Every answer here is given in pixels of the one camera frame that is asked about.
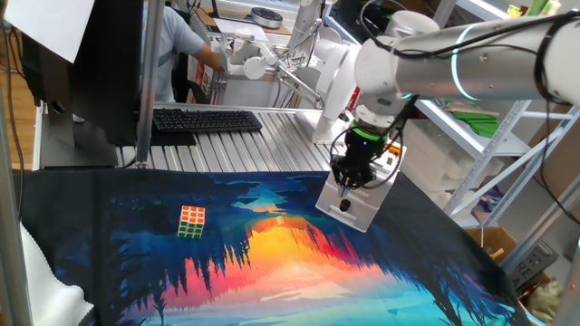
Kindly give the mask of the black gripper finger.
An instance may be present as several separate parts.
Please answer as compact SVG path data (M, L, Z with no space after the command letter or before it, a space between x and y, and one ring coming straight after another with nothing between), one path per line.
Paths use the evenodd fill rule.
M334 175L334 180L339 190L339 197L344 198L349 192L349 170L344 163L344 156L333 156L331 158L331 168Z
M376 179L376 169L368 161L356 163L350 168L350 187L365 187Z

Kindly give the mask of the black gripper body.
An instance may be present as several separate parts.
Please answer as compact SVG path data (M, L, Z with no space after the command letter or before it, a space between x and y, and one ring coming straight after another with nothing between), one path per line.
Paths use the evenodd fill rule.
M347 133L344 137L346 151L337 157L337 167L342 172L371 174L371 162L384 151L385 139L369 139L359 133Z

